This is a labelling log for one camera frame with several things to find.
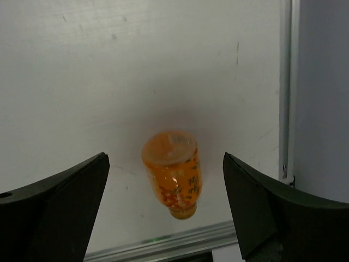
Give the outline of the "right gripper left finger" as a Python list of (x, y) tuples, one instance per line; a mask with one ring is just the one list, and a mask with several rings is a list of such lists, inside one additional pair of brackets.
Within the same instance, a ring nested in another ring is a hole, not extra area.
[(1, 261), (83, 261), (109, 169), (100, 153), (1, 193)]

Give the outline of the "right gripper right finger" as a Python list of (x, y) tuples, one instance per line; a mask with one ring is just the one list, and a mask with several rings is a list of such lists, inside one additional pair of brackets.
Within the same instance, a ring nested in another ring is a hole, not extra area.
[(277, 181), (226, 153), (224, 181), (246, 261), (348, 261), (348, 204)]

